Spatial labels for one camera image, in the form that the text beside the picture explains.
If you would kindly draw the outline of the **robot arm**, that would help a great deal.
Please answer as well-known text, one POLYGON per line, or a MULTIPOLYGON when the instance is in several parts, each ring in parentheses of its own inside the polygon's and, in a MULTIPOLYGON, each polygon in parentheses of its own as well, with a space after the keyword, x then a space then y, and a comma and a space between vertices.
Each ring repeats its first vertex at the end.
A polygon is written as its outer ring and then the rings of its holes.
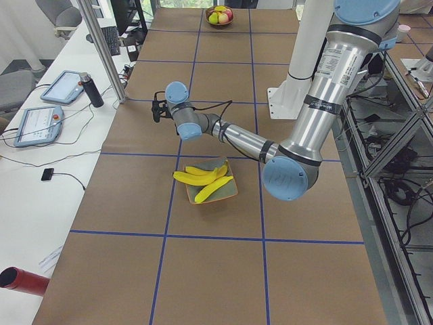
POLYGON ((167 85, 166 106, 184 141, 207 133, 264 164, 263 183, 280 200, 300 198, 316 182, 321 147, 357 86, 372 53, 396 40, 398 1, 307 1, 286 80, 271 89, 269 103, 294 120, 290 136, 276 144, 189 102, 187 87, 167 85))

